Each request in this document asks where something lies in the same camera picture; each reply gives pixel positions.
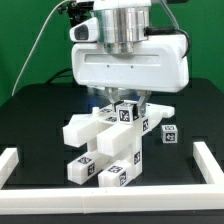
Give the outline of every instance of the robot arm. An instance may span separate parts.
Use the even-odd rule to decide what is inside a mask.
[[[117,88],[137,90],[142,116],[151,91],[178,92],[187,85],[186,37],[166,32],[155,35],[161,34],[158,29],[160,32],[149,32],[149,8],[159,1],[91,2],[93,18],[70,30],[71,40],[76,42],[73,73],[79,84],[105,87],[112,104],[119,102]],[[87,3],[90,1],[77,1],[77,5]]]

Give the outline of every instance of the white plastic panel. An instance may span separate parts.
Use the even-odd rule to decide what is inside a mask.
[[[177,92],[189,80],[183,35],[152,36],[134,44],[134,53],[110,55],[104,46],[76,44],[73,73],[81,85]]]
[[[95,0],[94,10],[151,6],[151,0]]]

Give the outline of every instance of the white cube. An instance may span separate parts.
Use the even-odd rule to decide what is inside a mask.
[[[161,137],[163,143],[177,143],[178,129],[176,125],[162,125],[161,126]]]

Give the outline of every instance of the block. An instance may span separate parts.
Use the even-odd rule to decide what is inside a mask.
[[[82,185],[98,173],[107,162],[107,156],[97,151],[87,152],[68,164],[68,180]]]
[[[95,138],[99,132],[98,120],[75,120],[73,123],[63,127],[64,143],[80,147]]]
[[[124,187],[133,179],[132,164],[118,160],[98,175],[99,187]]]
[[[123,102],[116,106],[117,117],[120,123],[132,124],[133,121],[138,119],[137,103]]]
[[[7,148],[0,156],[0,189],[19,162],[16,148]]]
[[[163,143],[177,143],[178,130],[176,125],[162,125],[161,137],[162,137]]]
[[[194,142],[194,159],[207,184],[224,184],[224,174],[204,142]]]
[[[117,123],[111,128],[97,135],[98,152],[108,156],[115,156],[135,139],[132,125]]]

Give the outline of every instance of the white border frame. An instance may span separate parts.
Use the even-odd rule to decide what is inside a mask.
[[[125,188],[1,190],[0,214],[224,209],[224,174],[204,142],[193,156],[208,184]]]

